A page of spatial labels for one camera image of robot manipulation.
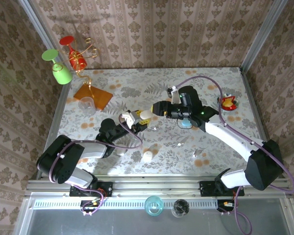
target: ventilation grille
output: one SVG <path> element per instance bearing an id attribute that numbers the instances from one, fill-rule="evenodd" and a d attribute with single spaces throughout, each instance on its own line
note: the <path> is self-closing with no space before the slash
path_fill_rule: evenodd
<path id="1" fill-rule="evenodd" d="M 176 200 L 163 200 L 164 209 L 171 209 Z M 191 209 L 217 209 L 218 203 L 217 199 L 197 199 L 197 200 L 187 200 L 190 204 Z M 144 209 L 145 200 L 142 199 L 107 199 L 101 209 L 123 209 L 123 210 L 134 210 L 134 209 Z M 80 209 L 80 201 L 76 202 L 60 202 L 55 199 L 50 200 L 36 200 L 34 205 L 35 210 L 76 210 Z"/>

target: metal frame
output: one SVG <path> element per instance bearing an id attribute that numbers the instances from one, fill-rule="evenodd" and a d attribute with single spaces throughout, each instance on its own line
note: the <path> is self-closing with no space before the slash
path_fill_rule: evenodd
<path id="1" fill-rule="evenodd" d="M 265 43 L 267 37 L 269 36 L 274 24 L 279 18 L 282 10 L 284 9 L 287 0 L 275 0 L 266 15 L 264 22 L 262 23 L 252 45 L 250 46 L 248 53 L 242 62 L 241 68 L 244 72 L 247 72 L 254 62 L 257 54 L 259 53 L 261 47 Z"/>
<path id="2" fill-rule="evenodd" d="M 248 100 L 249 100 L 249 104 L 250 104 L 251 110 L 252 110 L 254 118 L 255 118 L 255 123 L 256 123 L 258 132 L 259 132 L 259 137 L 262 140 L 267 141 L 269 138 L 267 137 L 266 132 L 264 130 L 264 126 L 261 123 L 261 119 L 260 119 L 260 116 L 259 116 L 257 105 L 256 105 L 256 102 L 255 102 L 254 96 L 253 96 L 253 94 L 251 92 L 251 88 L 249 86 L 248 79 L 246 77 L 246 73 L 241 70 L 241 75 L 242 75 L 242 80 L 243 80 L 243 83 L 244 83 L 244 86 L 245 86 L 246 94 L 247 94 L 247 97 L 248 97 Z"/>
<path id="3" fill-rule="evenodd" d="M 288 224 L 290 234 L 294 235 L 294 199 L 280 199 L 282 210 Z"/>
<path id="4" fill-rule="evenodd" d="M 228 199 L 229 197 L 201 197 L 199 191 L 200 181 L 214 180 L 215 176 L 185 176 L 185 175 L 98 175 L 100 181 L 114 182 L 113 193 L 109 202 L 132 202 L 144 201 L 151 195 L 160 196 L 164 201 L 180 199 L 191 202 L 207 201 L 207 199 Z M 277 179 L 274 185 L 282 188 L 288 188 L 287 179 Z M 249 199 L 280 199 L 283 212 L 286 217 L 290 233 L 294 234 L 294 201 L 291 195 L 277 191 L 273 188 L 267 188 L 259 191 L 251 186 L 244 187 L 245 196 L 240 200 Z M 50 202 L 47 209 L 55 209 L 54 202 L 77 203 L 81 200 L 79 197 L 69 197 L 70 185 L 53 184 L 48 178 L 41 180 L 31 180 L 28 182 L 27 191 L 18 217 L 14 234 L 27 234 L 29 223 L 35 210 L 35 202 L 43 199 L 44 202 Z M 93 197 L 83 197 L 83 200 L 93 200 Z"/>
<path id="5" fill-rule="evenodd" d="M 47 49 L 54 49 L 56 46 L 50 39 L 50 36 L 48 35 L 44 25 L 41 22 L 41 19 L 38 17 L 39 14 L 35 11 L 35 8 L 33 7 L 32 3 L 30 0 L 19 0 L 21 6 L 23 7 L 24 11 L 27 13 L 30 21 L 34 25 L 35 30 L 39 34 L 40 38 L 42 39 L 43 43 L 47 47 Z M 55 59 L 56 62 L 64 61 L 62 54 L 59 54 L 58 57 Z M 65 101 L 68 97 L 68 93 L 71 87 L 71 83 L 66 84 L 62 87 L 61 94 L 58 100 L 57 107 L 54 112 L 54 118 L 52 120 L 52 124 L 50 127 L 50 131 L 47 137 L 47 141 L 45 144 L 45 149 L 44 151 L 50 146 L 50 144 L 56 139 L 59 126 L 61 123 L 61 117 L 63 114 L 64 106 L 65 106 Z M 42 176 L 42 172 L 38 171 L 36 175 L 36 179 L 40 179 Z"/>

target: black bracket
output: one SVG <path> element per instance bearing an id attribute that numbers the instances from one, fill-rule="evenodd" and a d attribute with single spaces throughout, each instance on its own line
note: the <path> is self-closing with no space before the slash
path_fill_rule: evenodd
<path id="1" fill-rule="evenodd" d="M 222 197 L 222 196 L 229 196 L 233 197 L 233 191 L 237 192 L 239 187 L 229 188 L 229 190 L 224 191 L 221 193 L 217 187 L 215 181 L 200 181 L 199 182 L 199 190 L 201 197 Z M 244 196 L 244 189 L 242 188 L 239 192 L 239 196 Z"/>
<path id="2" fill-rule="evenodd" d="M 218 200 L 218 208 L 217 208 L 217 210 L 219 211 L 219 212 L 224 212 L 224 211 L 226 211 L 226 212 L 231 212 L 231 211 L 233 211 L 234 210 L 234 207 L 226 207 L 225 205 L 224 205 L 224 203 L 225 202 L 228 202 L 229 200 Z"/>
<path id="3" fill-rule="evenodd" d="M 106 192 L 106 194 L 103 194 L 103 196 L 105 197 L 112 197 L 112 191 L 113 191 L 112 186 L 113 186 L 112 182 L 103 182 L 103 181 L 96 182 L 97 189 L 101 188 Z M 95 192 L 86 192 L 86 191 L 82 191 L 77 188 L 71 187 L 70 197 L 71 196 L 72 197 L 88 197 L 88 196 L 98 196 L 98 194 Z M 100 198 L 97 200 L 94 200 L 93 202 L 95 202 L 95 204 L 91 203 L 89 200 L 81 200 L 80 209 L 82 210 L 83 206 L 87 204 L 83 211 L 86 213 L 94 211 L 100 203 Z"/>

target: clear glass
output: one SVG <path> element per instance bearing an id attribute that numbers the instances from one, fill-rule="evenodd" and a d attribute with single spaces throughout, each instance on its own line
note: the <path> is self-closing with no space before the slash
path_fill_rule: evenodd
<path id="1" fill-rule="evenodd" d="M 92 116 L 96 112 L 96 107 L 93 98 L 83 97 L 78 103 L 79 108 L 87 116 Z"/>
<path id="2" fill-rule="evenodd" d="M 187 213 L 190 211 L 190 204 L 184 200 L 184 199 L 179 199 L 177 200 L 172 208 L 172 214 L 176 217 L 176 218 L 181 218 L 185 215 L 187 215 Z"/>
<path id="3" fill-rule="evenodd" d="M 163 207 L 164 204 L 160 197 L 151 196 L 145 201 L 145 211 L 152 216 L 160 215 Z"/>

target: blue object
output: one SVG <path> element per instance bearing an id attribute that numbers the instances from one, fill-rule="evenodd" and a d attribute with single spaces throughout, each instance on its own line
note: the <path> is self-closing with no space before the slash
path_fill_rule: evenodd
<path id="1" fill-rule="evenodd" d="M 151 196 L 145 201 L 145 211 L 151 216 L 160 215 L 163 211 L 164 203 L 160 197 Z"/>
<path id="2" fill-rule="evenodd" d="M 191 124 L 191 122 L 187 118 L 185 118 L 182 121 L 182 127 L 183 128 L 191 128 L 192 127 L 192 124 Z"/>

